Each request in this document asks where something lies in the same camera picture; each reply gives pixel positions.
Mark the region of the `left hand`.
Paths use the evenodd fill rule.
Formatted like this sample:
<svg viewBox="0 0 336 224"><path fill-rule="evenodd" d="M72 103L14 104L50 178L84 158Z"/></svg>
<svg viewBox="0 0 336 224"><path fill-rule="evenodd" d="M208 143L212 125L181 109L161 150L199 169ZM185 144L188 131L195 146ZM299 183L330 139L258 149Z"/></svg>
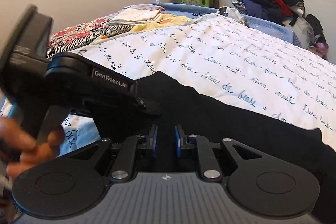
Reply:
<svg viewBox="0 0 336 224"><path fill-rule="evenodd" d="M6 172L15 180L24 171L56 158L60 154L60 146L65 140L65 132L61 125L52 130L47 141L41 145L28 133L23 131L13 119L1 118L1 139L9 147L21 151L18 162L11 162Z"/></svg>

